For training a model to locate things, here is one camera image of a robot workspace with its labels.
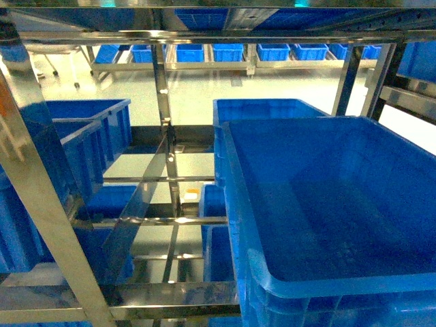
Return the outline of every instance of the stainless steel rack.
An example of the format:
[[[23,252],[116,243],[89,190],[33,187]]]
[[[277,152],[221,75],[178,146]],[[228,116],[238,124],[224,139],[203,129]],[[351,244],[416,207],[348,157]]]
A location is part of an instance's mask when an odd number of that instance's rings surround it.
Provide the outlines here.
[[[344,60],[337,59],[330,51],[324,60],[300,61],[294,56],[290,56],[285,61],[261,61],[256,51],[255,44],[246,44],[244,58],[239,62],[218,62],[214,61],[213,49],[211,44],[204,45],[204,61],[201,63],[178,63],[176,59],[176,47],[174,44],[168,46],[166,54],[167,72],[183,70],[225,70],[225,71],[245,71],[247,76],[254,76],[259,69],[332,69],[342,68]],[[88,47],[91,58],[95,58],[92,47]],[[101,82],[112,72],[137,72],[153,71],[152,63],[133,63],[131,57],[127,58],[126,63],[119,63],[120,56],[115,58],[115,63],[95,63],[91,64],[93,75],[97,81]],[[360,68],[374,68],[376,60],[362,60]]]
[[[301,27],[299,30],[255,30],[280,8],[295,9],[302,1],[240,0],[220,1],[211,7],[228,7],[224,31],[186,31],[174,20],[174,8],[201,8],[203,1],[15,1],[0,2],[0,44],[21,47],[23,42],[39,44],[152,44],[156,94],[161,120],[162,142],[133,200],[126,206],[122,219],[114,225],[113,235],[129,230],[130,237],[117,247],[108,244],[114,276],[119,272],[129,251],[131,237],[141,225],[172,225],[166,269],[162,283],[98,286],[73,228],[99,228],[112,225],[104,221],[93,225],[88,217],[78,216],[83,200],[50,118],[42,92],[33,75],[29,60],[16,67],[1,66],[0,73],[0,164],[3,166],[21,200],[30,213],[69,286],[4,287],[0,285],[0,323],[58,322],[89,320],[94,327],[126,325],[131,320],[175,317],[211,317],[238,315],[235,283],[168,283],[174,258],[178,227],[183,224],[224,223],[223,218],[195,219],[184,217],[177,174],[176,135],[172,126],[166,70],[183,67],[166,63],[162,44],[182,43],[346,43],[349,44],[339,81],[333,114],[344,115],[351,89],[360,65],[365,44],[383,44],[380,58],[369,83],[362,115],[378,119],[389,104],[421,119],[436,121],[436,86],[423,81],[397,76],[399,63],[408,42],[436,40],[435,8],[429,1],[396,0],[362,1],[360,14],[324,25]],[[304,1],[306,10],[347,7],[349,1]],[[427,7],[425,11],[417,6]],[[103,24],[93,28],[84,17],[104,17],[116,11],[129,12],[129,22]],[[16,13],[38,17],[50,28],[14,24]],[[387,27],[383,22],[394,21]],[[277,64],[258,65],[259,69],[281,69]],[[211,65],[210,69],[220,69]],[[44,134],[43,145],[36,139]],[[59,161],[50,161],[51,157]],[[168,171],[173,218],[148,220],[148,208],[161,172]],[[64,171],[69,196],[63,204],[50,179],[52,169]]]

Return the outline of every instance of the reflective metal surface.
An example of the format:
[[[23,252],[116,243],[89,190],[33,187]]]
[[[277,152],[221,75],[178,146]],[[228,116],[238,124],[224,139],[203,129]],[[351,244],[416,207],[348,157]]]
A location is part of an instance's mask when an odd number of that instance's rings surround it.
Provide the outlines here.
[[[125,259],[130,252],[131,244],[144,221],[145,213],[157,187],[157,182],[147,182],[146,179],[162,175],[166,165],[165,151],[167,146],[167,140],[162,140],[156,154],[144,172],[143,180],[136,187],[113,231],[103,244],[103,250],[106,253],[110,269],[109,283],[115,283],[118,279]]]
[[[262,24],[278,9],[230,9],[223,29],[252,30]]]
[[[382,44],[436,40],[435,30],[419,31],[119,31],[22,32],[25,42],[51,44],[213,44],[213,43],[356,43]]]
[[[105,177],[105,183],[139,183],[143,181],[141,177]],[[213,182],[215,181],[214,176],[178,176],[175,178],[170,177],[151,177],[146,178],[146,182]]]
[[[70,222],[72,219],[78,226],[74,218],[83,200],[33,74],[29,55],[8,15],[4,10],[0,10],[0,15],[0,46],[9,46],[22,55],[22,60],[3,59],[0,65],[0,164],[67,279],[74,293],[70,292],[69,299],[77,298],[94,327],[114,326]],[[92,229],[89,221],[80,227]],[[0,298],[0,305],[15,303]]]
[[[436,99],[397,87],[383,87],[380,98],[386,104],[436,124]]]
[[[174,225],[226,225],[227,217],[171,217],[171,218],[144,218],[141,226],[174,226]],[[115,219],[103,219],[94,223],[95,228],[112,227]]]
[[[348,46],[341,77],[339,78],[338,91],[334,99],[332,116],[345,116],[347,112],[349,97],[352,94],[362,53],[363,46]]]
[[[234,282],[108,285],[116,302],[115,320],[240,315]],[[88,320],[65,286],[0,287],[0,322],[79,322]]]
[[[168,255],[135,255],[135,261],[151,261],[151,260],[167,260]],[[203,259],[203,255],[198,254],[177,254],[172,258],[173,260],[201,260]]]
[[[10,7],[436,7],[428,0],[3,0],[3,6]]]
[[[380,99],[381,89],[386,84],[392,84],[396,78],[405,44],[384,44],[377,65],[369,83],[367,97],[363,104],[362,116],[379,120],[385,101]]]
[[[436,98],[436,84],[427,82],[426,80],[416,80],[414,78],[406,78],[397,75],[393,86]]]

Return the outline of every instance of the metal upright post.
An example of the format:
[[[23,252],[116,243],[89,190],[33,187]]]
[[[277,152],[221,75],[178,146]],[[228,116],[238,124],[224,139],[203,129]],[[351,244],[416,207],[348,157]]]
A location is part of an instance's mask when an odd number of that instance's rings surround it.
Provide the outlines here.
[[[339,80],[338,91],[334,99],[332,116],[345,116],[347,112],[349,97],[352,94],[362,51],[363,46],[353,46],[352,44],[348,46],[347,56],[345,57],[342,67],[341,79]]]
[[[17,58],[3,59],[5,65],[0,66],[0,164],[87,319],[94,327],[115,326],[72,228],[72,223],[78,228],[92,225],[76,220],[83,200],[33,74],[29,54],[8,12],[2,9],[0,46],[14,51]],[[54,184],[56,178],[64,179]]]
[[[382,115],[385,100],[380,98],[384,85],[391,85],[396,78],[396,73],[403,58],[406,44],[385,44],[375,66],[369,83],[367,97],[362,109],[362,116],[379,120]]]

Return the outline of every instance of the crate rim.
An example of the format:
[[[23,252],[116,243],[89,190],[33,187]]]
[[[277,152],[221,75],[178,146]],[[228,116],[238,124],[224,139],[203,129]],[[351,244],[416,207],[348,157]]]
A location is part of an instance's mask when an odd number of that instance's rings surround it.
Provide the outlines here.
[[[416,144],[406,140],[397,133],[391,131],[387,127],[378,124],[374,120],[362,116],[344,116],[344,117],[317,117],[317,118],[295,118],[295,119],[353,119],[361,120],[366,124],[376,125],[385,131],[393,133],[414,148],[423,151],[424,155],[431,159],[436,159],[436,156],[420,148]],[[238,157],[236,149],[233,146],[233,137],[230,133],[230,126],[234,121],[225,122],[223,124],[225,146],[227,148],[228,157]],[[243,171],[239,161],[229,160],[230,170],[232,175],[243,176]],[[266,292],[280,298],[316,298],[330,296],[346,296],[346,295],[365,295],[365,294],[385,294],[385,293],[401,293],[401,292],[417,292],[436,290],[436,272],[428,272],[421,274],[410,275],[395,275],[395,276],[376,276],[376,277],[358,277],[358,278],[341,278],[341,279],[322,279],[314,281],[280,281],[273,277],[266,264],[266,258],[260,243],[260,237],[256,226],[252,205],[249,200],[249,193],[246,182],[235,183],[236,201],[243,204],[246,209],[248,219],[241,219],[240,224],[245,230],[254,231],[255,237],[247,238],[247,256],[250,273],[256,283]]]
[[[308,104],[306,101],[303,101],[301,99],[296,99],[296,98],[293,98],[293,97],[277,97],[277,98],[273,98],[272,97],[272,98],[268,98],[268,99],[264,99],[264,98],[258,98],[258,99],[256,99],[256,98],[214,99],[213,100],[213,127],[222,128],[223,124],[227,122],[227,121],[225,121],[225,122],[222,122],[222,123],[218,123],[219,122],[219,117],[218,117],[218,111],[219,111],[218,105],[219,104],[218,103],[221,102],[221,101],[227,102],[227,101],[235,101],[235,100],[236,101],[260,101],[260,100],[273,100],[273,101],[276,101],[276,100],[282,100],[283,101],[284,100],[284,101],[289,101],[289,100],[295,100],[295,101],[298,101],[298,102],[302,103],[303,105],[308,106],[311,109],[314,109],[315,111],[321,113],[322,116],[330,116],[327,112],[324,112],[324,111],[316,108],[315,106],[312,106],[311,104]],[[250,120],[250,119],[236,119],[236,120],[231,120],[231,121],[238,121],[238,120],[246,121],[246,120]]]
[[[106,108],[105,110],[87,117],[87,118],[53,118],[53,121],[63,122],[63,121],[93,121],[95,119],[104,119],[107,116],[109,116],[112,113],[118,112],[122,109],[124,109],[126,106],[131,104],[130,99],[89,99],[89,100],[52,100],[47,101],[47,103],[54,103],[54,102],[96,102],[96,101],[118,101],[116,104],[111,105],[110,107]]]
[[[68,123],[87,123],[86,121],[55,121],[55,123],[61,123],[61,124],[68,124]],[[80,129],[77,129],[74,133],[68,134],[67,136],[63,137],[61,139],[61,144],[69,144],[70,142],[81,142],[83,138],[86,137],[84,134],[87,133],[94,133],[95,131],[99,130],[102,126],[101,121],[89,121],[88,124],[81,127]]]

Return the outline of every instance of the blue plastic crate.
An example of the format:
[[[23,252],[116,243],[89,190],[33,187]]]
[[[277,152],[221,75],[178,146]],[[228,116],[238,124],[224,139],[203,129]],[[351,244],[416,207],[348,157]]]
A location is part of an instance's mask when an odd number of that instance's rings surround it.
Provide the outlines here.
[[[242,61],[243,53],[243,44],[213,44],[215,61]]]
[[[177,44],[178,63],[197,63],[204,61],[204,49],[202,44]]]
[[[39,322],[34,324],[0,324],[0,327],[92,327],[90,322]]]
[[[215,130],[215,183],[225,185],[222,161],[223,134],[221,126],[226,121],[245,119],[282,119],[326,116],[326,113],[299,99],[219,99],[213,102],[213,126]]]
[[[83,252],[86,255],[89,265],[93,269],[95,278],[100,285],[108,284],[112,280],[111,272],[106,260],[106,254],[103,251],[103,244],[112,228],[96,228],[92,231],[76,229],[76,235],[79,243],[82,245]],[[134,261],[131,255],[125,259],[121,272],[116,279],[116,284],[124,284],[133,276]]]
[[[258,44],[257,50],[262,61],[285,61],[291,48],[287,44]]]
[[[136,44],[132,46],[131,53],[134,56],[134,63],[152,63],[151,47],[148,44]]]
[[[92,219],[118,218],[135,192],[135,185],[104,185],[87,204]]]
[[[99,139],[102,124],[99,121],[56,121],[54,123],[67,155],[69,166],[86,203],[103,185],[102,153]],[[62,194],[59,195],[62,202],[66,200]]]
[[[32,228],[26,209],[0,167],[0,273],[27,272],[40,262]]]
[[[330,51],[339,60],[345,60],[347,56],[347,44],[330,44]],[[361,59],[378,59],[382,46],[365,46]]]
[[[291,44],[290,46],[298,60],[324,60],[328,51],[325,44]]]
[[[0,55],[4,61],[23,63],[29,59],[26,48],[23,45],[0,46]]]
[[[398,74],[419,80],[436,82],[436,41],[409,43]]]
[[[434,326],[435,156],[363,117],[223,132],[253,326]]]
[[[362,59],[378,59],[382,51],[382,46],[365,46],[363,48]]]
[[[202,187],[200,201],[198,203],[199,217],[223,217],[225,216],[224,192],[214,184],[206,184]],[[206,242],[209,228],[213,225],[202,225],[203,257],[206,255]]]
[[[119,50],[119,44],[104,44],[100,46],[95,63],[112,63]]]
[[[232,251],[227,226],[211,226],[206,237],[204,281],[234,281]],[[210,318],[209,326],[241,327],[240,317]]]
[[[362,15],[380,12],[379,9],[364,10],[355,8],[287,8],[280,9],[268,17],[255,30],[300,30],[309,27],[330,25],[360,18]]]
[[[174,13],[192,31],[221,30],[227,18],[227,9],[175,9]]]
[[[328,48],[338,60],[345,60],[347,56],[347,44],[329,44]]]
[[[101,121],[102,167],[106,171],[131,143],[129,99],[47,101],[54,121]]]

